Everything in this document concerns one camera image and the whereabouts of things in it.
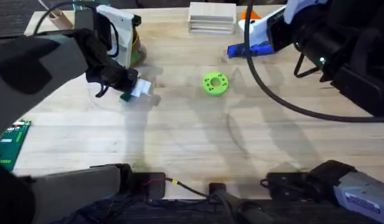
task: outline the green object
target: green object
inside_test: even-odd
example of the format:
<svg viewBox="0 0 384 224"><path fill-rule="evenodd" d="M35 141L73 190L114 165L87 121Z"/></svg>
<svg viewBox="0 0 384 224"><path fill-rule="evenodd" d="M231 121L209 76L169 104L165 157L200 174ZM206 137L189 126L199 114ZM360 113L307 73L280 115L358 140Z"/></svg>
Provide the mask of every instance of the green object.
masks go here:
<svg viewBox="0 0 384 224"><path fill-rule="evenodd" d="M228 90L229 81L220 72L210 72L204 76L203 88L212 96L220 96Z"/></svg>
<svg viewBox="0 0 384 224"><path fill-rule="evenodd" d="M22 148L31 121L19 121L8 128L0 138L0 165L12 171Z"/></svg>
<svg viewBox="0 0 384 224"><path fill-rule="evenodd" d="M131 63L130 65L134 65L136 62L138 62L142 58L141 53L138 50L135 50L131 54Z"/></svg>
<svg viewBox="0 0 384 224"><path fill-rule="evenodd" d="M131 99L131 94L129 93L123 93L121 96L119 96L120 99L124 100L125 102L128 102Z"/></svg>

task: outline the orange object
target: orange object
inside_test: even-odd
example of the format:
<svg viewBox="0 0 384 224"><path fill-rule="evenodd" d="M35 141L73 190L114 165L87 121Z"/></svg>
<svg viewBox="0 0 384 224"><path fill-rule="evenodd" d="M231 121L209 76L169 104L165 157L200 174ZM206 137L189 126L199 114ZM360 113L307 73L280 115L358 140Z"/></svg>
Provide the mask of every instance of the orange object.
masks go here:
<svg viewBox="0 0 384 224"><path fill-rule="evenodd" d="M241 19L246 19L247 17L247 10L244 10L243 14L241 15ZM261 19L261 17L255 13L254 11L251 12L251 19Z"/></svg>

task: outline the wooden surface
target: wooden surface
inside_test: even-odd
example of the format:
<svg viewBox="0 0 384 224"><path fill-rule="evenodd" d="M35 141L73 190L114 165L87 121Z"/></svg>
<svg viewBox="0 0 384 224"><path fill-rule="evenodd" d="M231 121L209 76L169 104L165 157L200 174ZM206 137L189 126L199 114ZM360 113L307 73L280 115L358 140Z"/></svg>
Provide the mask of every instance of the wooden surface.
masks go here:
<svg viewBox="0 0 384 224"><path fill-rule="evenodd" d="M279 6L257 6L265 16ZM238 16L245 7L238 7ZM199 190L226 182L242 197L268 198L259 180L267 172L308 170L328 159L346 162L384 181L384 124L321 121L289 111L255 83L245 59L227 59L226 49L242 36L189 34L187 8L129 10L142 16L138 27L148 58L138 70L156 81L152 98L131 103L85 77L68 82L25 114L33 121L17 174L49 174L124 162L135 170L165 172ZM26 30L30 34L41 12ZM73 19L72 12L66 12ZM42 30L54 29L46 20ZM255 58L258 73L284 99L304 108L339 115L367 115L318 75L297 79L298 53L288 47ZM305 63L304 68L312 66ZM220 71L230 89L206 94L202 77ZM168 184L167 198L196 198Z"/></svg>

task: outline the red wire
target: red wire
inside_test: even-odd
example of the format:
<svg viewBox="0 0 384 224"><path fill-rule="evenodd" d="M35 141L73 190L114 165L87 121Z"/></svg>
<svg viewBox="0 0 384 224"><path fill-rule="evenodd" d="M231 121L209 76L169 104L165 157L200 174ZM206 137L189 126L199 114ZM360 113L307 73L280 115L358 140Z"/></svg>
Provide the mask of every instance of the red wire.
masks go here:
<svg viewBox="0 0 384 224"><path fill-rule="evenodd" d="M164 180L161 179L161 178L158 178L158 179L152 179L152 180L147 181L147 182L144 183L143 185L146 186L146 185L148 185L148 184L151 184L151 183L153 183L153 182L157 182L157 181L164 181Z"/></svg>

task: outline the tape roll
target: tape roll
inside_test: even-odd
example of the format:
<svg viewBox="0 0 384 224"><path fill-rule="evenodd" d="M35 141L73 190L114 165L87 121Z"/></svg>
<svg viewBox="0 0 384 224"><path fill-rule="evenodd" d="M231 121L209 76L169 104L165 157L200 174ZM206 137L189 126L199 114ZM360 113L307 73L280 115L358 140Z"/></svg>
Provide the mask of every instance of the tape roll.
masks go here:
<svg viewBox="0 0 384 224"><path fill-rule="evenodd" d="M220 96L229 88L228 78L220 72L210 72L203 79L204 90L212 96Z"/></svg>
<svg viewBox="0 0 384 224"><path fill-rule="evenodd" d="M73 29L72 22L70 22L63 11L56 9L52 13L55 14L55 16L49 14L48 18L59 30Z"/></svg>
<svg viewBox="0 0 384 224"><path fill-rule="evenodd" d="M148 56L148 52L141 44L139 39L139 34L136 32L136 29L133 31L133 43L132 43L132 51L131 51L131 68L135 68L142 64L146 57Z"/></svg>

